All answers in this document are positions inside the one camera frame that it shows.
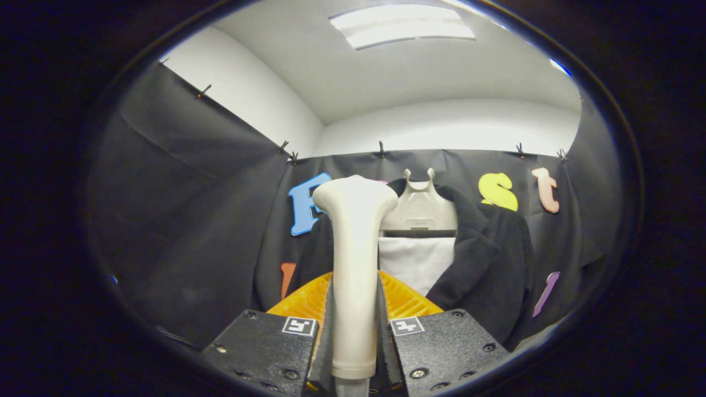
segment ceiling light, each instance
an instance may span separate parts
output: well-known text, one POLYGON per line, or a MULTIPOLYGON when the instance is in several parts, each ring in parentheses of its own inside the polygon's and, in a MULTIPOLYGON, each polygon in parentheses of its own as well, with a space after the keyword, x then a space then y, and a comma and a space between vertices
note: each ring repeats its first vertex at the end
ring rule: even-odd
POLYGON ((566 70, 563 66, 561 66, 557 61, 555 61, 555 60, 553 60, 553 59, 550 59, 550 60, 549 60, 549 63, 550 63, 552 66, 554 66, 555 68, 557 68, 557 69, 559 69, 560 71, 562 71, 565 75, 571 76, 571 73, 569 73, 569 71, 566 70))
POLYGON ((416 37, 475 39, 454 10, 420 4, 364 8, 330 18, 330 22, 355 49, 416 37))

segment white wall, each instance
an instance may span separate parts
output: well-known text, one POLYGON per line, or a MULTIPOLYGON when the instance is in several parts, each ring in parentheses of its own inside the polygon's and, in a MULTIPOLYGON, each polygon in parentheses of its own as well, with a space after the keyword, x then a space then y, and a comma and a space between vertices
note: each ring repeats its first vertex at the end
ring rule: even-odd
POLYGON ((479 149, 556 155, 576 136, 580 114, 515 100, 423 102, 363 114, 323 129, 315 156, 385 150, 479 149))
POLYGON ((190 37, 162 60, 191 85, 273 142, 290 144, 300 158, 313 155, 323 124, 301 98, 245 46, 217 28, 190 37))

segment orange letter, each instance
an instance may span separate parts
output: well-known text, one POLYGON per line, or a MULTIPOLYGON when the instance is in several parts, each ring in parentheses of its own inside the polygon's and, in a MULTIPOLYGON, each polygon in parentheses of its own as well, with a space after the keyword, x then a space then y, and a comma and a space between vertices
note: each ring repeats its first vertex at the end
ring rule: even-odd
POLYGON ((509 190, 513 188, 513 181, 507 175, 485 174, 478 180, 478 190, 485 200, 481 203, 495 204, 496 206, 517 211, 517 197, 509 190))
POLYGON ((559 212, 559 202, 554 200, 554 191, 556 189, 556 180, 549 176, 549 171, 546 168, 537 168, 532 170, 532 175, 537 177, 537 186, 539 187, 539 200, 545 210, 550 213, 559 212))

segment black curtain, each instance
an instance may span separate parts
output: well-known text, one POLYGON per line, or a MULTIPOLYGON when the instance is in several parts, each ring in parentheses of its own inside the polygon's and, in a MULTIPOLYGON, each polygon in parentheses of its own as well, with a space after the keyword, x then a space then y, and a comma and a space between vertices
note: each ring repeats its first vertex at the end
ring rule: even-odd
POLYGON ((358 174, 392 181, 409 168, 413 178, 425 180, 432 167, 437 184, 473 202, 482 200, 482 175, 508 175, 537 255, 533 302, 546 277, 561 272, 552 304, 519 325, 527 335, 572 308, 587 269, 600 265, 614 236, 620 208, 614 203, 621 200, 615 152, 586 104, 568 162, 489 150, 393 150, 384 158, 357 153, 293 165, 207 95, 196 99, 198 92, 164 66, 139 78, 94 151, 87 209, 92 242, 127 301, 149 324, 199 348, 242 310, 267 310, 280 301, 280 264, 296 263, 310 238, 290 233, 288 192, 322 172, 333 179, 358 174), (540 167, 557 182, 558 213, 539 201, 531 171, 540 167))
POLYGON ((110 117, 87 189, 90 232, 124 297, 206 346, 251 306, 286 154, 163 66, 110 117))

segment blue letter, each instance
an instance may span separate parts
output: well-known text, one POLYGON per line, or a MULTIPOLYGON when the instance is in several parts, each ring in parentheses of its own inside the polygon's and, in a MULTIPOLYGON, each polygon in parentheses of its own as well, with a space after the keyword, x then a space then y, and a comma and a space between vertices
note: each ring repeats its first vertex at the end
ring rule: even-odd
POLYGON ((309 191, 311 188, 330 180, 331 176, 324 172, 289 190, 289 197, 292 197, 292 204, 294 205, 293 236, 311 231, 313 224, 318 220, 318 218, 311 216, 311 207, 318 213, 320 213, 321 210, 313 204, 309 191))

